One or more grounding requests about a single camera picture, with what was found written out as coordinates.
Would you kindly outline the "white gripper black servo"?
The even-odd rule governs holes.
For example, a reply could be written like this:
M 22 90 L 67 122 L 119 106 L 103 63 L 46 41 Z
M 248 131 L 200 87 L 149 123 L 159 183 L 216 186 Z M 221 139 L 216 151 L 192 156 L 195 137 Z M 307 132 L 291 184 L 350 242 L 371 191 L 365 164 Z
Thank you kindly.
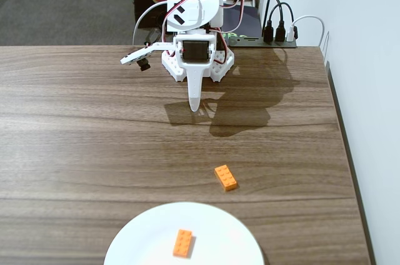
M 177 66 L 186 70 L 189 105 L 199 109 L 204 69 L 209 69 L 216 53 L 215 34 L 177 34 L 174 37 Z

